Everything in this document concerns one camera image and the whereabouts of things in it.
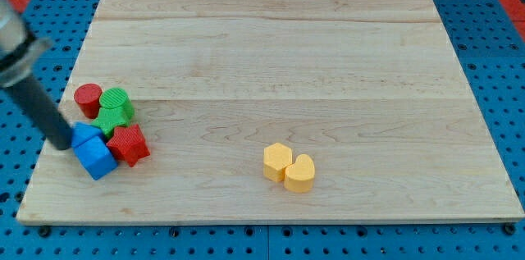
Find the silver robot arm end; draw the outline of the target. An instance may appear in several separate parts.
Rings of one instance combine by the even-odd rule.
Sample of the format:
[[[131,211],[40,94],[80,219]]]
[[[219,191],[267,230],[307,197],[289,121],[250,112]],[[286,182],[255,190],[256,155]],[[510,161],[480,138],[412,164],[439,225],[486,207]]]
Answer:
[[[7,0],[1,0],[1,87],[19,83],[53,42],[37,38]]]

